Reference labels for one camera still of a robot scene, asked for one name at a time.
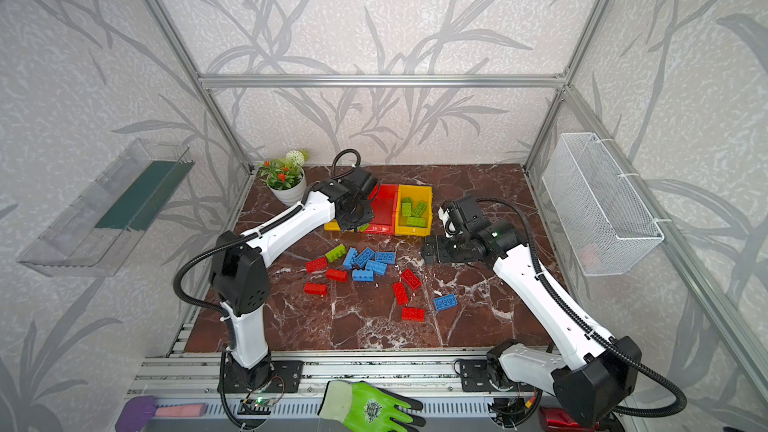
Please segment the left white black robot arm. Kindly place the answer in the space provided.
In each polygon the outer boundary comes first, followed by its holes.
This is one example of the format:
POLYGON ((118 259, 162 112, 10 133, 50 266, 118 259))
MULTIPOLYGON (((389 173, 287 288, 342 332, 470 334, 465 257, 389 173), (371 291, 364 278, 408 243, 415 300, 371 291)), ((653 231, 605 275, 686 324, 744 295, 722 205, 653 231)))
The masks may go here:
POLYGON ((268 268, 287 249, 329 222, 337 222, 343 231, 370 223, 377 185, 370 171, 354 167, 340 177, 308 186, 295 204, 273 219, 240 235, 222 234, 215 247, 181 266, 173 278, 174 294, 187 304, 218 313, 227 324, 232 360, 247 371, 260 368, 269 355, 263 318, 270 294, 268 268), (218 303, 197 299, 182 287, 186 274, 207 259, 218 303))

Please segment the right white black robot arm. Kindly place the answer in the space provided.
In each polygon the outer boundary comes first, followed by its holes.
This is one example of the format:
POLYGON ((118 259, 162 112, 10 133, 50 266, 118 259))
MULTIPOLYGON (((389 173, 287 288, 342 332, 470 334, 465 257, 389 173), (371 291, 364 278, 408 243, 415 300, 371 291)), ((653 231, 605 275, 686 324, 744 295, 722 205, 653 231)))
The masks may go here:
POLYGON ((681 413, 688 403, 683 390, 644 365, 642 352, 630 337, 612 335, 545 269, 525 213, 511 208, 523 224, 517 229, 507 220, 491 221, 481 208, 484 202, 470 195, 444 202, 438 211, 444 232, 425 238, 422 257, 428 265, 484 264, 513 289, 547 331, 555 353, 516 342, 491 350, 488 364, 497 387, 523 382, 551 394, 582 427, 593 427, 610 413, 642 418, 681 413), (655 408, 624 405, 638 376, 666 389, 672 402, 655 408))

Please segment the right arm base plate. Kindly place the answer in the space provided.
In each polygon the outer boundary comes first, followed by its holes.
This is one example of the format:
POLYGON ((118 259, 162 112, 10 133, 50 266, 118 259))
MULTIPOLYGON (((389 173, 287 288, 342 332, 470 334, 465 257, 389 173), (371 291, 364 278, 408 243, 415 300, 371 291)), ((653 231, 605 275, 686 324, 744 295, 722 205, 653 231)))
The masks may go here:
POLYGON ((486 359, 457 359, 454 370, 461 381, 461 389, 465 393, 497 392, 491 381, 486 359))

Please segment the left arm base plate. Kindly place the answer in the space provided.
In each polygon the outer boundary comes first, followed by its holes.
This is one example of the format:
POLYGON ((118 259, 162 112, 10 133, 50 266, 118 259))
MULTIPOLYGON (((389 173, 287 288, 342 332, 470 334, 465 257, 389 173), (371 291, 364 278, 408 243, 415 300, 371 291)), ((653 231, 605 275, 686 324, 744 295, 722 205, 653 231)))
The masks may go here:
POLYGON ((225 394, 286 393, 298 391, 304 363, 300 360, 262 361, 246 369, 227 358, 220 368, 217 391, 225 394))

